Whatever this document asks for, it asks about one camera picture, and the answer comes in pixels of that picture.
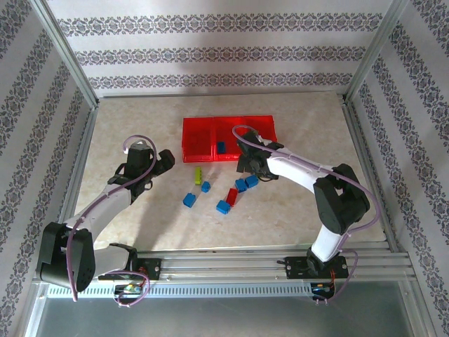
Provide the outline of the grey metal sheet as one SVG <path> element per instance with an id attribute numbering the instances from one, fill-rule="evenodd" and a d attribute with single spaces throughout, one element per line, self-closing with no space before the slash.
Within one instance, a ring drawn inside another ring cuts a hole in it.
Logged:
<path id="1" fill-rule="evenodd" d="M 150 297 L 120 308 L 40 286 L 20 337 L 438 337 L 414 282 L 352 282 L 329 304 L 270 297 Z"/>

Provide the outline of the aluminium side rail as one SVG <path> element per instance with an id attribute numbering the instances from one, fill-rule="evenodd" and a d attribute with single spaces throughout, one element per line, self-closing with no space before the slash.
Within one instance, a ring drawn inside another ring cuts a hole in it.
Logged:
<path id="1" fill-rule="evenodd" d="M 98 115 L 98 107 L 91 110 L 86 124 L 83 130 L 81 142 L 79 143 L 76 159 L 72 167 L 70 180 L 65 190 L 65 198 L 62 206 L 60 207 L 60 213 L 58 222 L 71 218 L 76 210 L 77 200 L 79 197 L 79 191 L 81 188 L 81 182 L 85 171 L 88 151 L 91 145 L 93 131 L 95 128 L 95 122 Z"/>
<path id="2" fill-rule="evenodd" d="M 390 250 L 394 253 L 406 253 L 406 249 L 399 243 L 396 237 L 394 222 L 391 218 L 389 208 L 385 204 L 382 186 L 378 184 L 378 174 L 376 171 L 373 158 L 371 157 L 370 148 L 363 134 L 363 129 L 358 124 L 358 119 L 351 105 L 345 101 L 341 102 L 342 111 L 347 123 L 351 139 L 361 163 L 362 172 L 365 176 L 367 186 L 374 194 L 376 201 L 380 205 L 380 225 L 385 234 L 386 241 Z"/>

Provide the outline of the aluminium back rail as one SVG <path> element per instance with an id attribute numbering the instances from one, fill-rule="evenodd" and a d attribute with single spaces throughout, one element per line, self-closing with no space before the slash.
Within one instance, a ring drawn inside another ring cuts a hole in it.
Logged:
<path id="1" fill-rule="evenodd" d="M 338 93 L 336 90 L 327 90 L 327 91 L 227 91 L 227 92 L 185 92 L 185 93 L 125 93 L 125 94 L 117 94 L 103 93 L 98 96 L 98 100 L 106 100 L 106 99 L 122 99 L 122 98 L 181 98 L 181 97 L 220 97 L 220 96 L 241 96 L 241 95 L 277 95 L 277 94 L 306 94 L 306 93 L 335 93 L 336 95 L 342 95 Z"/>

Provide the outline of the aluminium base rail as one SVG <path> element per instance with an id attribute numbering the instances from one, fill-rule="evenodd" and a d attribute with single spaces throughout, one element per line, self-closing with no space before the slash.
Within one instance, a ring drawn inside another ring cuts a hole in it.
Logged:
<path id="1" fill-rule="evenodd" d="M 158 282 L 184 283 L 248 283 L 287 282 L 284 259 L 306 256 L 305 249 L 199 249 L 137 252 L 138 258 L 160 258 L 161 274 Z M 339 253 L 349 269 L 347 278 L 356 281 L 398 281 L 414 279 L 415 271 L 407 253 L 369 244 L 350 247 Z M 115 270 L 107 274 L 130 274 L 147 277 L 132 270 Z M 336 279 L 296 279 L 306 282 L 326 282 Z"/>

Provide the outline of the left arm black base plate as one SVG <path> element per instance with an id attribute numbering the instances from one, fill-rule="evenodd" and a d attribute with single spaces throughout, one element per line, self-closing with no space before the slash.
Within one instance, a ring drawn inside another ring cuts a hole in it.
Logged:
<path id="1" fill-rule="evenodd" d="M 149 280 L 155 281 L 159 280 L 161 274 L 161 259 L 160 258 L 138 258 L 130 264 L 131 270 L 134 272 L 139 272 L 146 274 Z M 107 280 L 132 280 L 132 281 L 143 281 L 144 278 L 138 275 L 130 274 L 119 274 L 119 275 L 100 275 L 98 277 L 101 281 Z"/>

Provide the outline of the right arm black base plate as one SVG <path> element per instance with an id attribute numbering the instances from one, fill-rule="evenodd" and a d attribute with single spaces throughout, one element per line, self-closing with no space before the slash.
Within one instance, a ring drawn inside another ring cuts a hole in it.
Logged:
<path id="1" fill-rule="evenodd" d="M 345 279 L 349 276 L 344 256 L 336 256 L 326 263 L 306 256 L 291 256 L 284 259 L 287 279 Z"/>

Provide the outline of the aluminium frame post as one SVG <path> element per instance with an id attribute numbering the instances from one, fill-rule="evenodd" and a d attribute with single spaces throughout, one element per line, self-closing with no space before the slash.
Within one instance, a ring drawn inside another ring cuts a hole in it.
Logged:
<path id="1" fill-rule="evenodd" d="M 358 93 L 364 79 L 368 76 L 373 63 L 376 61 L 380 51 L 386 44 L 389 35 L 396 26 L 409 2 L 410 0 L 392 0 L 390 7 L 385 13 L 380 26 L 378 27 L 372 41 L 369 43 L 368 48 L 362 57 L 360 65 L 354 73 L 347 90 L 342 96 L 346 104 L 349 104 Z"/>
<path id="2" fill-rule="evenodd" d="M 47 31 L 49 37 L 51 38 L 62 61 L 66 64 L 68 70 L 73 76 L 76 85 L 83 93 L 89 107 L 97 108 L 99 103 L 98 97 L 96 96 L 88 77 L 76 59 L 76 55 L 72 50 L 72 47 L 69 45 L 69 42 L 57 19 L 53 15 L 50 6 L 46 3 L 46 0 L 29 0 L 29 2 L 39 17 L 43 28 Z"/>

